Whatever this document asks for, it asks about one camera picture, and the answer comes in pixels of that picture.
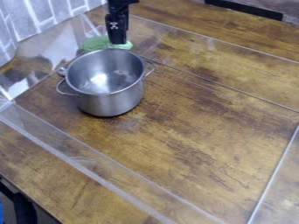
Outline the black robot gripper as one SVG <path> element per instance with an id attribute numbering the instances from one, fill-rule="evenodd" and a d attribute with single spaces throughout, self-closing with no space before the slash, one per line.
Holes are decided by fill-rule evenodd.
<path id="1" fill-rule="evenodd" d="M 127 42 L 128 6 L 137 3 L 139 0 L 107 0 L 107 35 L 113 45 L 123 45 Z"/>

